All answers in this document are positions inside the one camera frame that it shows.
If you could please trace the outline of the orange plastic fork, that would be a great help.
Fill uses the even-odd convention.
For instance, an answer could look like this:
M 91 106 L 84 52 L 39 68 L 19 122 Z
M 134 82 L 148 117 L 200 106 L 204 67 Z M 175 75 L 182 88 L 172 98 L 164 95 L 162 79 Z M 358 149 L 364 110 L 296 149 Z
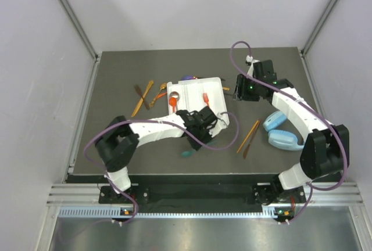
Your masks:
M 204 101 L 204 103 L 205 103 L 207 106 L 209 106 L 209 98 L 208 98 L 208 94 L 204 92 L 204 93 L 202 94 L 202 96 L 203 96 L 203 101 Z

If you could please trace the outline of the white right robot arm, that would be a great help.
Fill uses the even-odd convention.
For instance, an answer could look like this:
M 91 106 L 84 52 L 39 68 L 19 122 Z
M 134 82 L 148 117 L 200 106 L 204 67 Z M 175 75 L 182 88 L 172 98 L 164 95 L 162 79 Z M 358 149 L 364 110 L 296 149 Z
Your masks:
M 277 174 L 270 182 L 271 200 L 285 202 L 299 188 L 318 178 L 349 167 L 349 130 L 333 125 L 300 97 L 287 79 L 278 79 L 271 60 L 246 57 L 247 72 L 240 72 L 234 91 L 239 101 L 267 100 L 298 130 L 304 146 L 297 164 Z

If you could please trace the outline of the orange plastic knife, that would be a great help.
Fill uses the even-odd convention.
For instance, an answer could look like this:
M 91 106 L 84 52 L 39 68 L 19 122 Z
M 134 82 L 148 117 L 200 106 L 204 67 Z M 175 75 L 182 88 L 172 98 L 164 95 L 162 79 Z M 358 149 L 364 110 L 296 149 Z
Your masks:
M 161 97 L 163 97 L 163 96 L 165 96 L 165 95 L 167 95 L 167 92 L 163 92 L 163 93 L 157 95 L 157 96 L 155 97 L 155 100 L 157 100 L 157 99 L 159 99 L 159 98 L 161 98 Z

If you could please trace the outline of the teal plastic spoon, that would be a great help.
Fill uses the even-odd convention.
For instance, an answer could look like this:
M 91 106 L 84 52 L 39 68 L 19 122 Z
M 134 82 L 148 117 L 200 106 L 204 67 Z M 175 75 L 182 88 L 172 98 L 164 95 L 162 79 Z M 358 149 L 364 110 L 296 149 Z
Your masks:
M 181 153 L 181 157 L 191 157 L 195 153 L 195 150 L 187 150 Z

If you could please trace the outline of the orange plastic spoon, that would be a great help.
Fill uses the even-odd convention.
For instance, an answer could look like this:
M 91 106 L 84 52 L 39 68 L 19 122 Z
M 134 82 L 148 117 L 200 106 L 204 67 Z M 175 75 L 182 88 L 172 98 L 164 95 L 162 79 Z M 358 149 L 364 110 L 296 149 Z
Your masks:
M 177 98 L 170 97 L 169 98 L 169 105 L 172 107 L 172 112 L 175 113 L 177 111 Z

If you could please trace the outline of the white divided utensil tray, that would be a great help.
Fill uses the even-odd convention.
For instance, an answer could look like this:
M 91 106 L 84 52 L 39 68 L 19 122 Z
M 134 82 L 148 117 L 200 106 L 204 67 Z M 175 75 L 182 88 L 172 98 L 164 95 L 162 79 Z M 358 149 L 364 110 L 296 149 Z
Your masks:
M 223 85 L 219 77 L 210 77 L 202 79 L 184 80 L 178 83 L 167 83 L 167 97 L 172 92 L 177 92 L 180 99 L 177 101 L 178 110 L 187 110 L 189 112 L 200 112 L 207 104 L 204 102 L 203 94 L 206 93 L 209 99 L 209 107 L 217 116 L 216 126 L 210 130 L 212 137 L 215 137 L 223 129 L 226 129 L 230 123 L 227 111 Z

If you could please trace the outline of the gold metal spoon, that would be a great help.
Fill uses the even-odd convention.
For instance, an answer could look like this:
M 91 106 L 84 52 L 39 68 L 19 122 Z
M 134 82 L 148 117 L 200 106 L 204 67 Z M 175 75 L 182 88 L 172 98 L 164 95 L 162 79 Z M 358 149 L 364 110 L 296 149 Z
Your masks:
M 160 97 L 160 94 L 162 93 L 162 91 L 164 89 L 167 89 L 167 83 L 162 83 L 160 85 L 160 89 L 159 89 L 159 92 L 156 94 L 156 96 L 153 98 L 152 102 L 149 104 L 149 107 L 152 108 L 156 102 L 156 100 L 158 99 L 158 97 Z

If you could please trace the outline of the gold metal knife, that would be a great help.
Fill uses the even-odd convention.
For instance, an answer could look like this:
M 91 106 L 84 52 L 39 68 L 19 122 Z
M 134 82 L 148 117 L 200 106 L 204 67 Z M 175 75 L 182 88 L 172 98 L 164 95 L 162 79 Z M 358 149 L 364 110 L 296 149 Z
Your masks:
M 152 88 L 153 84 L 154 84 L 154 81 L 150 80 L 148 85 L 146 86 L 145 92 L 142 92 L 139 85 L 135 84 L 134 89 L 135 89 L 135 92 L 140 96 L 140 100 L 138 101 L 134 111 L 132 112 L 131 117 L 134 117 L 138 113 L 142 105 L 145 106 L 146 110 L 150 109 L 149 103 L 145 100 L 145 97 L 147 96 L 147 93 L 149 92 L 149 90 Z

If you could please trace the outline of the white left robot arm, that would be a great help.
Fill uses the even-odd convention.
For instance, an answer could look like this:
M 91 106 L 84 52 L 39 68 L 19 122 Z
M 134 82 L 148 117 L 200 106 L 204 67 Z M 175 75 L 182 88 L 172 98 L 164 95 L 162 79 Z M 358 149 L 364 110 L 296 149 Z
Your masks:
M 168 116 L 150 120 L 126 120 L 116 117 L 94 145 L 106 167 L 106 175 L 112 184 L 112 196 L 118 202 L 131 198 L 131 181 L 127 166 L 134 152 L 142 145 L 168 138 L 187 137 L 192 149 L 199 150 L 214 137 L 218 122 L 211 108 L 200 111 L 179 110 Z

